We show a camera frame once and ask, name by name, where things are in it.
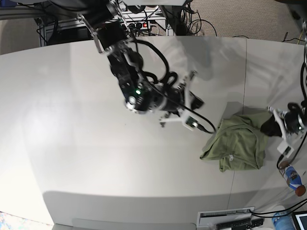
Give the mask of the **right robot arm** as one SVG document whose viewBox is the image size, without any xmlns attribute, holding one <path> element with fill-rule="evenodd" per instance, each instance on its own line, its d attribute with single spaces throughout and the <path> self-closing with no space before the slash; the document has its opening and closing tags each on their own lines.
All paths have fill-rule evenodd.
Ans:
<svg viewBox="0 0 307 230">
<path fill-rule="evenodd" d="M 180 122 L 186 128 L 195 128 L 208 133 L 200 121 L 205 118 L 195 110 L 204 102 L 190 91 L 195 71 L 191 71 L 178 85 L 178 74 L 170 70 L 165 56 L 150 42 L 136 39 L 126 25 L 118 6 L 109 0 L 99 0 L 83 10 L 81 19 L 91 32 L 99 53 L 105 53 L 112 74 L 124 96 L 125 107 L 136 114 L 164 111 L 160 125 L 168 122 Z M 150 48 L 165 65 L 161 79 L 143 69 L 144 61 L 137 49 L 129 47 L 145 45 Z"/>
</svg>

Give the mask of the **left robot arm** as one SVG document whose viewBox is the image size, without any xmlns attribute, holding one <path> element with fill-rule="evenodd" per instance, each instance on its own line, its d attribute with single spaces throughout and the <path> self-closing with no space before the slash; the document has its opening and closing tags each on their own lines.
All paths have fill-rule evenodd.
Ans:
<svg viewBox="0 0 307 230">
<path fill-rule="evenodd" d="M 280 159 L 289 158 L 294 152 L 294 144 L 302 138 L 303 144 L 307 137 L 307 45 L 304 44 L 304 61 L 300 70 L 300 88 L 303 101 L 300 104 L 290 102 L 288 110 L 283 111 L 271 106 L 267 107 L 271 118 L 262 125 L 261 131 L 268 136 L 279 136 L 282 141 L 277 150 Z"/>
</svg>

